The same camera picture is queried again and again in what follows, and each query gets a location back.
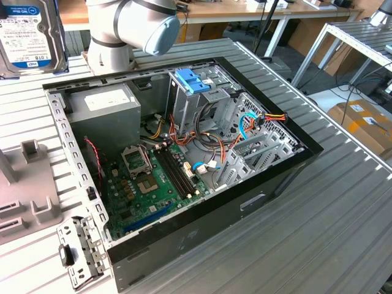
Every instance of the blue pcie slot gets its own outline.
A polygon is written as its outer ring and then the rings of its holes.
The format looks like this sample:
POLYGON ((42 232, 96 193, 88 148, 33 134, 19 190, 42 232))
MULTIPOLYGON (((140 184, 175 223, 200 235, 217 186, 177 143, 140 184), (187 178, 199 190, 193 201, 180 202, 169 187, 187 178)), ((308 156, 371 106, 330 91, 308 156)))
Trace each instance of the blue pcie slot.
POLYGON ((137 228, 140 228, 144 226, 145 224, 148 224, 149 222, 153 222, 156 219, 160 218, 161 216, 164 216, 167 214, 168 209, 172 206, 173 204, 169 204, 165 206, 165 208, 162 208, 161 210, 157 211, 156 213, 152 213, 149 216, 144 217, 143 219, 138 220, 137 222, 134 222, 131 225, 128 225, 127 227, 124 228, 124 233, 129 232, 129 231, 134 231, 137 228))

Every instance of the metal shelf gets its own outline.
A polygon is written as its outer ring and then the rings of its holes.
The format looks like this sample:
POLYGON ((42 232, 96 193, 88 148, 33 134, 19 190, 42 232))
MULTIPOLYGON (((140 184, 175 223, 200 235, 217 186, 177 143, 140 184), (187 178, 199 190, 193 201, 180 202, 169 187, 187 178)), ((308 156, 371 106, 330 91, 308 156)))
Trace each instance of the metal shelf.
MULTIPOLYGON (((358 50, 369 59, 375 61, 381 66, 386 66, 388 70, 392 70, 392 55, 385 51, 385 45, 392 43, 392 27, 386 29, 379 29, 373 27, 367 21, 353 21, 350 23, 330 23, 326 24, 318 35, 312 48, 309 50, 305 60, 303 61, 300 69, 298 69, 292 85, 298 86, 305 71, 309 67, 313 60, 317 50, 320 48, 325 37, 331 34, 336 37, 336 40, 328 50, 327 54, 321 61, 319 68, 324 66, 331 59, 333 53, 338 48, 341 42, 346 43, 348 46, 358 50)), ((356 78, 359 77, 360 73, 366 68, 369 61, 364 67, 356 74, 356 78)))

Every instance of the sticker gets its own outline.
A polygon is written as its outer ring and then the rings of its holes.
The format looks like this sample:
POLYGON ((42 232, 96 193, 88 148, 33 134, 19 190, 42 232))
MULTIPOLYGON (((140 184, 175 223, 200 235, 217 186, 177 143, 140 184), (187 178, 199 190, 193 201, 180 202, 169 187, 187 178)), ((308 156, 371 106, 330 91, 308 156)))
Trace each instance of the sticker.
POLYGON ((354 109, 355 112, 362 112, 365 111, 365 109, 363 109, 360 105, 358 104, 354 104, 354 105, 350 105, 352 109, 354 109))
POLYGON ((155 205, 150 206, 150 207, 149 207, 149 210, 150 210, 152 213, 155 213, 155 212, 157 211, 155 205))
POLYGON ((112 107, 124 103, 129 103, 127 94, 122 89, 88 95, 85 98, 88 109, 90 111, 112 107))
POLYGON ((38 30, 42 20, 36 6, 5 6, 8 17, 0 20, 0 40, 9 62, 27 69, 51 61, 48 40, 38 30))
POLYGON ((368 124, 374 124, 373 122, 377 122, 374 118, 372 118, 371 116, 368 118, 363 118, 368 124))
POLYGON ((210 78, 206 78, 205 80, 202 81, 204 84, 209 85, 209 84, 213 84, 214 82, 212 81, 212 79, 210 78))

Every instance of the ram slot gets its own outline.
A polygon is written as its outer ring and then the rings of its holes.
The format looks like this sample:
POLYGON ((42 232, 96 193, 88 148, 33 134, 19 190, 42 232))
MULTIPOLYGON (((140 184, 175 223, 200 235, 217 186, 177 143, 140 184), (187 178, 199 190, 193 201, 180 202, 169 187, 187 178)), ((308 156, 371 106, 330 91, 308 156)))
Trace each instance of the ram slot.
POLYGON ((188 194, 195 194, 196 190, 178 167, 177 162, 169 151, 160 150, 156 152, 155 156, 182 199, 187 198, 188 194))

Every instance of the metal table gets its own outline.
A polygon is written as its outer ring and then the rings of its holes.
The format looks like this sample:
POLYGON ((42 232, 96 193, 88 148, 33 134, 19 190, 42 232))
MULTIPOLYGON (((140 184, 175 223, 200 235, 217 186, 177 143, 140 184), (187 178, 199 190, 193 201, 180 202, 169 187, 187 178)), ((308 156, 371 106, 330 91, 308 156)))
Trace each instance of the metal table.
POLYGON ((368 57, 368 60, 362 65, 359 71, 352 78, 351 83, 361 75, 369 63, 373 60, 381 66, 386 66, 388 70, 392 70, 392 55, 385 51, 385 45, 392 43, 392 25, 386 29, 373 27, 367 21, 353 21, 350 23, 330 23, 326 24, 318 35, 309 53, 305 57, 300 69, 296 73, 292 85, 296 87, 301 81, 305 71, 313 60, 317 50, 328 34, 336 37, 336 40, 324 56, 319 68, 324 68, 331 59, 333 53, 341 42, 358 50, 368 57))
MULTIPOLYGON (((325 149, 271 203, 134 285, 127 293, 376 293, 392 273, 391 168, 330 120, 240 43, 174 46, 142 67, 224 56, 325 149)), ((48 146, 64 218, 85 215, 42 83, 90 76, 82 58, 70 73, 2 82, 0 148, 36 138, 48 146)), ((0 246, 2 293, 72 293, 55 227, 0 246)), ((82 293, 116 293, 109 275, 82 293)))

